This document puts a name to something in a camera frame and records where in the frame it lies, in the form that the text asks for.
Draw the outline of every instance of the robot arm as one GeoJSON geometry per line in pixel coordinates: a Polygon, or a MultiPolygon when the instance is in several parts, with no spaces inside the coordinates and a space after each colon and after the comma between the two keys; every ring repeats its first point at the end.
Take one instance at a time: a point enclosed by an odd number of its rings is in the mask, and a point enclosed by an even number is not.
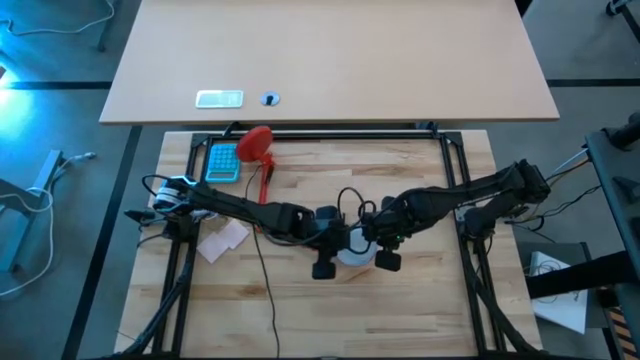
{"type": "MultiPolygon", "coordinates": [[[[522,160],[494,175],[454,188],[414,188],[395,198],[385,197],[379,211],[361,214],[358,227],[362,228],[365,240],[382,248],[376,255],[376,266],[397,271],[401,258],[393,251],[405,238],[432,227],[452,210],[492,197],[484,207],[470,209],[465,214],[465,234],[485,239],[493,231],[496,219],[526,203],[540,203],[548,194],[549,187],[537,167],[522,160]]],[[[258,226],[278,245],[316,249],[318,262],[314,264],[314,279],[335,277],[331,259],[338,251],[349,248],[350,232],[355,228],[345,224],[342,214],[333,206],[314,213],[290,203],[258,204],[210,189],[184,176],[165,180],[154,209],[169,217],[200,209],[214,211],[258,226]]]]}

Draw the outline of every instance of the calculator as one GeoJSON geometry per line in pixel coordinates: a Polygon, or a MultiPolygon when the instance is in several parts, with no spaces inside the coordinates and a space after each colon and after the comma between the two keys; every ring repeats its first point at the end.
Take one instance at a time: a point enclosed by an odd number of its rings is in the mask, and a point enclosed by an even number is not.
{"type": "Polygon", "coordinates": [[[240,160],[236,156],[236,144],[217,144],[209,152],[207,165],[208,183],[232,183],[238,180],[240,160]]]}

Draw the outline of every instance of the white label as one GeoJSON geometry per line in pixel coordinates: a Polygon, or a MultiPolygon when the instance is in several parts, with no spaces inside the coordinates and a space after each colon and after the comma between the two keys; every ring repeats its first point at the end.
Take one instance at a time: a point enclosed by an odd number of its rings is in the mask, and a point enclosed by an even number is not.
{"type": "Polygon", "coordinates": [[[242,107],[242,90],[200,90],[196,95],[196,108],[221,109],[242,107]]]}

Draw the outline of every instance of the white paper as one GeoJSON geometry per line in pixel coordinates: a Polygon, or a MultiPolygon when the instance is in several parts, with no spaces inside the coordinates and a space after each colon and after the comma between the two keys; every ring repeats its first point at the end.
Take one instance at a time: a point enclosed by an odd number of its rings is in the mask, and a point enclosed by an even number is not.
{"type": "MultiPolygon", "coordinates": [[[[531,254],[530,276],[542,275],[556,269],[565,269],[569,265],[545,255],[539,251],[531,254]]],[[[587,290],[568,294],[548,296],[533,300],[533,312],[536,316],[584,334],[587,317],[587,290]]]]}
{"type": "Polygon", "coordinates": [[[220,240],[218,234],[211,233],[198,245],[198,252],[204,256],[210,264],[213,264],[229,247],[220,240]]]}
{"type": "Polygon", "coordinates": [[[249,235],[247,230],[236,219],[231,219],[224,229],[220,230],[218,236],[224,241],[229,248],[235,249],[249,235]]]}
{"type": "Polygon", "coordinates": [[[198,245],[198,252],[211,264],[228,249],[235,249],[249,235],[240,222],[232,219],[220,232],[212,232],[198,245]]]}

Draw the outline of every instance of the wooden table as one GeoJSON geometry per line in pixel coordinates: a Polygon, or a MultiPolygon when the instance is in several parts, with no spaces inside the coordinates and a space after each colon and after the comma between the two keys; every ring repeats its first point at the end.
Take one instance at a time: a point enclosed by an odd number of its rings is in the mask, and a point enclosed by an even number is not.
{"type": "Polygon", "coordinates": [[[513,0],[144,0],[100,121],[557,119],[513,0]]]}
{"type": "MultiPolygon", "coordinates": [[[[188,132],[165,135],[157,173],[184,174],[191,136],[188,132]]],[[[472,178],[493,173],[486,132],[464,131],[463,139],[472,178]]],[[[357,188],[376,203],[411,187],[446,187],[437,141],[275,142],[272,151],[277,167],[269,190],[271,201],[315,209],[335,204],[344,186],[357,188]]],[[[238,183],[219,189],[243,196],[254,169],[245,165],[238,183]]],[[[258,181],[251,184],[250,198],[257,198],[258,187],[258,181]]],[[[347,220],[353,220],[358,203],[349,195],[343,200],[344,211],[351,215],[347,220]]],[[[212,226],[203,224],[201,239],[212,226]]],[[[143,236],[158,231],[150,229],[143,236]]],[[[397,273],[373,265],[337,264],[334,280],[315,281],[311,278],[313,251],[278,247],[261,235],[259,241],[275,298],[283,357],[475,355],[452,215],[407,239],[399,251],[403,264],[397,273]]],[[[130,338],[157,310],[169,248],[169,241],[163,239],[139,248],[116,351],[131,344],[130,338]]],[[[540,348],[510,227],[497,227],[489,260],[502,310],[525,339],[540,348]]],[[[167,339],[174,321],[175,313],[168,322],[167,339]]],[[[214,264],[197,255],[182,356],[275,356],[270,321],[271,307],[252,236],[214,264]]],[[[492,344],[486,317],[484,324],[492,344]]]]}

